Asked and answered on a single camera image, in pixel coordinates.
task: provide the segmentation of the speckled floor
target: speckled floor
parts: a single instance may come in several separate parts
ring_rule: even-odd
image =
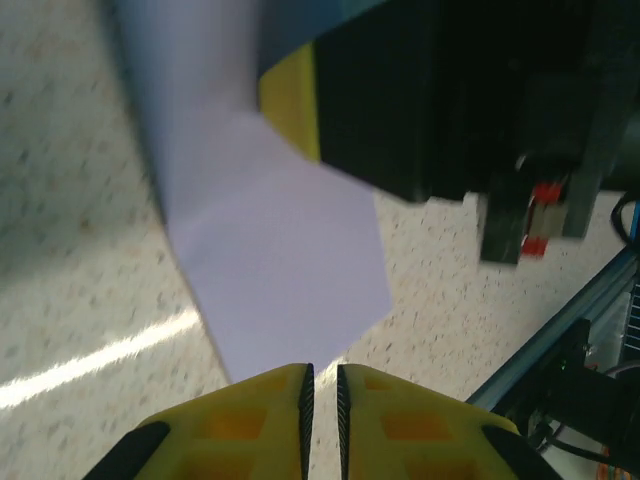
[[[225,385],[172,259],[103,5],[0,0],[0,478],[81,477],[150,414]],[[394,310],[346,352],[465,398],[620,248],[478,267],[476,211],[376,199]],[[331,375],[312,478],[338,478]]]

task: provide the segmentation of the paper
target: paper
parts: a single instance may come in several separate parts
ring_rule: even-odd
[[[322,368],[391,308],[370,189],[257,112],[259,68],[340,21],[329,4],[118,5],[169,238],[232,381]]]

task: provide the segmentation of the tiled floor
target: tiled floor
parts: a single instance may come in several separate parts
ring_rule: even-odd
[[[172,260],[104,8],[0,1],[0,477],[74,479],[146,416],[226,383]],[[473,199],[378,197],[395,307],[349,352],[465,398],[619,249],[589,238],[478,267]],[[337,478],[330,375],[313,478]]]

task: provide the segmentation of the white paper sheet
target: white paper sheet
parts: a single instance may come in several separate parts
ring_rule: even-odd
[[[322,368],[391,307],[371,191],[306,163],[256,108],[259,63],[339,21],[330,3],[118,5],[169,237],[232,381]]]

